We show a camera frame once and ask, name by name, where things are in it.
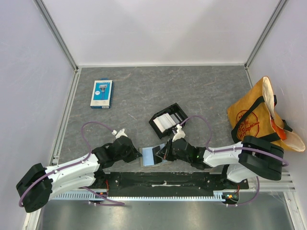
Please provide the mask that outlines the dark grey credit card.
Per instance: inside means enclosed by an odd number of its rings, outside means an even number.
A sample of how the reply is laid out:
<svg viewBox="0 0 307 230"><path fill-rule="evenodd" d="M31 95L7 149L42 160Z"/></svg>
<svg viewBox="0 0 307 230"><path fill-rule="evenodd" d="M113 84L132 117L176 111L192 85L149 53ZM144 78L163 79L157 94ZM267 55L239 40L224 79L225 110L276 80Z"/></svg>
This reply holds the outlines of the dark grey credit card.
<svg viewBox="0 0 307 230"><path fill-rule="evenodd" d="M165 147L165 144L160 144L152 149L153 151L153 162L154 165L166 163L167 160L164 159L164 154L161 150Z"/></svg>

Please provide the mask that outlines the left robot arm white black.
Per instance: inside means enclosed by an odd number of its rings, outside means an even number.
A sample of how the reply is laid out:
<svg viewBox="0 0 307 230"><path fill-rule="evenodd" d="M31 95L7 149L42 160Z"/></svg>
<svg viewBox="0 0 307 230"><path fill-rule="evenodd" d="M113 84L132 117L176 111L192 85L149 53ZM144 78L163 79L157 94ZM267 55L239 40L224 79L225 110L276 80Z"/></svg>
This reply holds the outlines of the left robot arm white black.
<svg viewBox="0 0 307 230"><path fill-rule="evenodd" d="M129 163L141 157L130 138L121 136L75 160L54 166L33 165L17 183L19 206L34 212L56 196L76 188L101 188L106 182L104 169L117 161Z"/></svg>

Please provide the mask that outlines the black plastic card box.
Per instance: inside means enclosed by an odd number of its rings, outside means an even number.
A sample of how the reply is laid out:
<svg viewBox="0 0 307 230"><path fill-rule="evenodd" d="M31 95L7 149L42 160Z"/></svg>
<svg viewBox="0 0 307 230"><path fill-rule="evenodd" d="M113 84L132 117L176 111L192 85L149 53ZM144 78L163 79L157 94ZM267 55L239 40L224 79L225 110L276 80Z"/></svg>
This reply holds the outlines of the black plastic card box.
<svg viewBox="0 0 307 230"><path fill-rule="evenodd" d="M173 133L176 125L180 125L188 116L181 109L178 103L174 103L169 107L157 112L149 120L149 125L152 127L159 139L168 137Z"/></svg>

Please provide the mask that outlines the grey card holder wallet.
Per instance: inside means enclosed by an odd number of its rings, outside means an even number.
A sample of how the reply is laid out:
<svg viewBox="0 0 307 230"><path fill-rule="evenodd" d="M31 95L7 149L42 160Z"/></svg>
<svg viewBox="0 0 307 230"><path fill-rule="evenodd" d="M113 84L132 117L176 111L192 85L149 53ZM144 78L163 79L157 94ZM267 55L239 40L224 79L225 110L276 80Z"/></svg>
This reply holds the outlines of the grey card holder wallet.
<svg viewBox="0 0 307 230"><path fill-rule="evenodd" d="M142 154L142 157L140 159L141 167L143 168L157 167L163 164L171 163L170 161L163 160L155 155L164 146L165 144L160 144L155 147L140 148L139 151Z"/></svg>

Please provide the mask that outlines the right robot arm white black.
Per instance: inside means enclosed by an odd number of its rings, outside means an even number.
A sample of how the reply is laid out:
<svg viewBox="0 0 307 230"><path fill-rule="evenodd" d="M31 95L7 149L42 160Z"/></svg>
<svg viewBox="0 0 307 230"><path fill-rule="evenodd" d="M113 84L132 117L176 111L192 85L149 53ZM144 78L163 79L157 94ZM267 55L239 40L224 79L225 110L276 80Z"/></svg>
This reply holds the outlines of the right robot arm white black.
<svg viewBox="0 0 307 230"><path fill-rule="evenodd" d="M194 147L184 138L172 139L155 155L166 161L185 161L198 170L222 165L219 181L227 189L253 177L279 181L289 164L283 148L253 136L220 148Z"/></svg>

